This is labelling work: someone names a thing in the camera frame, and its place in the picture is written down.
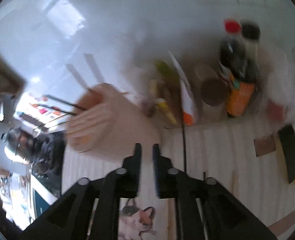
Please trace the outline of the black chopstick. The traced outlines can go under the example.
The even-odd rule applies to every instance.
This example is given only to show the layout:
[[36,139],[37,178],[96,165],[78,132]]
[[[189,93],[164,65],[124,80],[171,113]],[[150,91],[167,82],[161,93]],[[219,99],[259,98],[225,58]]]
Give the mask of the black chopstick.
[[52,95],[49,95],[49,94],[43,95],[42,97],[43,98],[47,98],[47,99],[51,99],[51,100],[54,100],[54,101],[57,101],[57,102],[60,102],[60,103],[63,103],[64,105],[72,106],[72,107],[77,108],[77,109],[82,110],[82,111],[85,111],[86,110],[84,107],[81,107],[79,105],[70,103],[70,102],[68,102],[66,100],[57,98],[57,97],[52,96]]
[[184,172],[187,172],[187,153],[186,153],[186,136],[185,136],[185,125],[182,124],[182,140],[183,140],[183,168]]

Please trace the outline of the black chopstick on mat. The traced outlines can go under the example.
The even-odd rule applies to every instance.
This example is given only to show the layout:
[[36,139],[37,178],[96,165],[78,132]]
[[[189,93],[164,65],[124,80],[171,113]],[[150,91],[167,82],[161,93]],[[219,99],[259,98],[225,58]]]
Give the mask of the black chopstick on mat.
[[187,153],[186,153],[186,136],[185,136],[185,125],[182,124],[182,140],[183,140],[183,168],[184,172],[187,172]]

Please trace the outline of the beige utensil holder cup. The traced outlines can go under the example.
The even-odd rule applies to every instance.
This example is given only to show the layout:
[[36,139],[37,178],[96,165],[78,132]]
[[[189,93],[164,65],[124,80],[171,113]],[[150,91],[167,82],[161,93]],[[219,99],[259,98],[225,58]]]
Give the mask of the beige utensil holder cup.
[[108,83],[94,86],[78,101],[84,108],[68,122],[68,146],[75,152],[117,162],[133,154],[135,145],[150,159],[160,133],[152,121]]

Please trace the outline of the white orange packet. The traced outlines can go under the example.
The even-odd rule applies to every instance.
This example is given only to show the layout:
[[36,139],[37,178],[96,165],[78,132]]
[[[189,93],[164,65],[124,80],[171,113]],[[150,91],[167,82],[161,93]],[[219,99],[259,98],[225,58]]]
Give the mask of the white orange packet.
[[197,122],[198,111],[191,86],[179,62],[170,51],[168,53],[179,77],[183,122],[185,125],[192,126]]

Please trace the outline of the striped cat placemat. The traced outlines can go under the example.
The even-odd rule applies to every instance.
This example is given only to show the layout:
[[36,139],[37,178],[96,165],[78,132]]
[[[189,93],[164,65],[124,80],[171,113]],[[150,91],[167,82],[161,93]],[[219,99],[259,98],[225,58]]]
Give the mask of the striped cat placemat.
[[[151,121],[160,133],[162,153],[184,169],[182,129],[166,127],[162,120]],[[287,239],[295,230],[295,181],[288,183],[278,138],[283,126],[251,116],[185,128],[188,175],[217,179],[278,239]],[[82,177],[102,178],[121,162],[82,155],[67,147],[62,191]]]

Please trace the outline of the clear plastic organizer tray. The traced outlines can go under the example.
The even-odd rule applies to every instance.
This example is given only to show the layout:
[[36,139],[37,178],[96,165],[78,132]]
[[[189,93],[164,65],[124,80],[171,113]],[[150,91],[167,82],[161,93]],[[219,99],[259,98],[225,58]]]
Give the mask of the clear plastic organizer tray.
[[202,75],[194,85],[196,94],[190,83],[177,73],[163,76],[161,80],[144,75],[138,81],[138,87],[148,95],[148,103],[161,105],[164,100],[171,112],[181,109],[183,122],[188,126],[197,123],[197,99],[201,100],[201,117],[216,122],[227,116],[242,116],[256,93],[254,80],[242,81],[233,75],[226,81],[217,75]]

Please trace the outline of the brown lid jar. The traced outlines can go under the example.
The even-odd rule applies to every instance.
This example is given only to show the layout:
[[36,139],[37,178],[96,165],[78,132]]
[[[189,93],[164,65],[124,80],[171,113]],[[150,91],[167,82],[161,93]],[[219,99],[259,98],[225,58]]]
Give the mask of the brown lid jar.
[[226,84],[206,64],[198,64],[194,67],[194,78],[201,122],[220,122],[226,119],[226,98],[228,95]]

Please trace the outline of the dark soy sauce bottle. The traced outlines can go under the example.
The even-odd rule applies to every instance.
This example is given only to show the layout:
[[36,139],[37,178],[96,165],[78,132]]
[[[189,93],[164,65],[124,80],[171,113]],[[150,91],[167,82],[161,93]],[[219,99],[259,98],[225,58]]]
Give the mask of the dark soy sauce bottle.
[[229,92],[226,112],[229,117],[242,116],[255,92],[255,78],[250,74],[250,62],[242,40],[242,27],[237,20],[224,20],[226,37],[220,43],[219,74]]

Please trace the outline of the black smartphone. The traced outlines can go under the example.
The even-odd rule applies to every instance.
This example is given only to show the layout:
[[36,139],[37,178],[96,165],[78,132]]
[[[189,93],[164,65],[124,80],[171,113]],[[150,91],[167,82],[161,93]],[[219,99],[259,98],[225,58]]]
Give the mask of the black smartphone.
[[295,131],[292,125],[286,125],[278,131],[287,169],[287,180],[295,181]]

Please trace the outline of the red item in plastic bag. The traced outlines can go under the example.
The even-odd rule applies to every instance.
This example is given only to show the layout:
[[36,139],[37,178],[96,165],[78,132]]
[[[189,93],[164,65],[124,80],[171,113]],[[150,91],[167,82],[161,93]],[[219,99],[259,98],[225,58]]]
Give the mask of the red item in plastic bag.
[[286,120],[286,107],[275,103],[271,99],[267,99],[265,112],[269,122],[285,122]]

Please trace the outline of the black cap sauce bottle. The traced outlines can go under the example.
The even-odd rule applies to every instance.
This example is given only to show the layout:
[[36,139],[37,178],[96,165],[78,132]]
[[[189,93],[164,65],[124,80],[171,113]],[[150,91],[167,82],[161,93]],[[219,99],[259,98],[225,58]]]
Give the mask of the black cap sauce bottle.
[[260,27],[253,21],[241,21],[241,28],[248,61],[247,75],[254,82],[258,82],[260,76],[258,67],[258,45],[261,37]]

